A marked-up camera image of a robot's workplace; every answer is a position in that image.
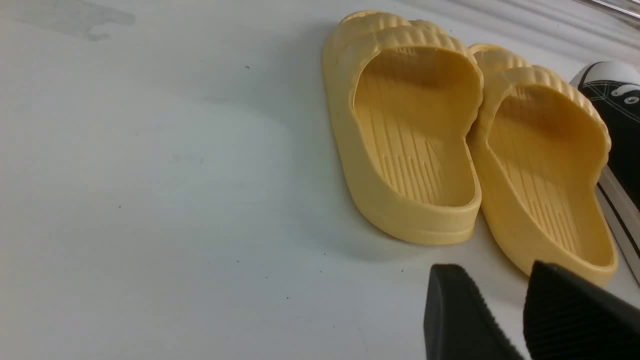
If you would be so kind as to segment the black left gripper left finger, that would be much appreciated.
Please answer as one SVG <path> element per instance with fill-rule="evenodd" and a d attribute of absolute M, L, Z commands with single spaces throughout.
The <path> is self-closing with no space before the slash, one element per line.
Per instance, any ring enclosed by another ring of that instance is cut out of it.
<path fill-rule="evenodd" d="M 430 267 L 423 337 L 428 360 L 522 360 L 480 289 L 457 264 Z"/>

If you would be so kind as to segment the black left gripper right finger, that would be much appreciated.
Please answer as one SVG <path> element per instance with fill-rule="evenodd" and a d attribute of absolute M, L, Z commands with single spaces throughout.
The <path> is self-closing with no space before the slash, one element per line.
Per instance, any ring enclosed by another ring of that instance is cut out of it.
<path fill-rule="evenodd" d="M 637 307 L 555 263 L 535 261 L 523 334 L 533 360 L 637 360 Z"/>

